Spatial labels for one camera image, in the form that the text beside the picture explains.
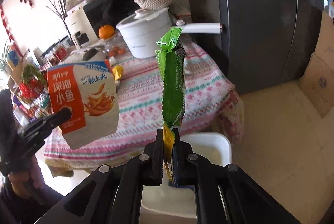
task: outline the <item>white container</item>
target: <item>white container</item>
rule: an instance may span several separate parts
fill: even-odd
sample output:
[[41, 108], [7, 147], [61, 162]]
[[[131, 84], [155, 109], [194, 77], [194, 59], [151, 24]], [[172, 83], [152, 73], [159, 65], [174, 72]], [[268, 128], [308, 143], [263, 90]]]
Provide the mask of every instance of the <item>white container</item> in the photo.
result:
[[157, 11], [138, 9], [116, 25], [133, 57], [140, 59], [155, 56], [155, 50], [159, 49], [157, 41], [170, 27], [168, 8]]
[[[181, 141], [190, 143], [193, 152], [206, 157], [213, 164], [226, 166], [232, 161], [231, 144], [222, 134], [187, 134], [181, 137]], [[152, 213], [196, 218], [194, 191], [169, 186], [165, 168], [160, 186], [143, 186], [142, 206]]]

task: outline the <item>dark refrigerator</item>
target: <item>dark refrigerator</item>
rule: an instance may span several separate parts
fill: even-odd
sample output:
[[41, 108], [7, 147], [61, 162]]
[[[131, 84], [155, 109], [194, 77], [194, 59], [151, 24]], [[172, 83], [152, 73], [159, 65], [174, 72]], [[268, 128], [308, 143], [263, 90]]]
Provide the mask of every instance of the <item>dark refrigerator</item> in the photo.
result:
[[189, 0], [194, 22], [220, 22], [221, 35], [196, 35], [240, 94], [304, 73], [324, 0]]

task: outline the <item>table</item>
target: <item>table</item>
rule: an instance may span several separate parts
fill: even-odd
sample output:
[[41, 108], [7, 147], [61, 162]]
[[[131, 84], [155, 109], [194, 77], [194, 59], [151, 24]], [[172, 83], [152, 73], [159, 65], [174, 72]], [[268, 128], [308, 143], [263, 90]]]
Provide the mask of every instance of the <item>table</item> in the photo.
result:
[[[181, 39], [186, 51], [185, 114], [180, 135], [199, 132], [215, 125], [230, 142], [243, 135], [243, 103], [234, 85], [220, 71], [212, 58], [197, 44]], [[118, 58], [124, 68], [117, 89], [120, 116], [117, 132], [79, 149], [71, 150], [59, 129], [46, 141], [46, 164], [51, 171], [95, 169], [102, 164], [118, 166], [143, 152], [155, 140], [162, 125], [162, 91], [155, 57], [136, 59], [130, 52]]]

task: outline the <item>floor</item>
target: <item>floor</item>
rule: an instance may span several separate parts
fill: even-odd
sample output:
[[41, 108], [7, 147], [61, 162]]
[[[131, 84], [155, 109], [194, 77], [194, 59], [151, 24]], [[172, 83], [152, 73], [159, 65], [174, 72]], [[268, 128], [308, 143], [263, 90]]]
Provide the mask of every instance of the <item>floor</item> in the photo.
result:
[[[298, 88], [297, 81], [242, 96], [245, 131], [232, 150], [247, 172], [302, 224], [316, 224], [334, 199], [334, 109], [325, 117]], [[46, 183], [67, 194], [88, 174], [52, 178], [37, 156]], [[141, 224], [195, 224], [195, 219], [157, 215], [142, 209]]]

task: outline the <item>white appliance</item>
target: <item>white appliance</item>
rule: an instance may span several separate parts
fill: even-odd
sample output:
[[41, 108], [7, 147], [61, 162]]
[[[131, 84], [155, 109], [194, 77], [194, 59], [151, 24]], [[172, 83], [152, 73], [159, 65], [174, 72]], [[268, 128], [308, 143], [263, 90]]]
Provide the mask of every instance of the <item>white appliance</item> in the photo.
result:
[[[220, 34], [221, 32], [220, 23], [185, 24], [178, 21], [177, 26], [183, 29], [182, 33]], [[135, 14], [119, 22], [116, 28], [120, 30], [133, 57], [141, 59], [153, 57], [155, 50], [159, 49], [157, 41], [171, 28], [168, 8], [156, 11], [138, 9]]]
[[82, 7], [66, 17], [65, 23], [77, 49], [81, 48], [83, 44], [88, 46], [98, 41]]

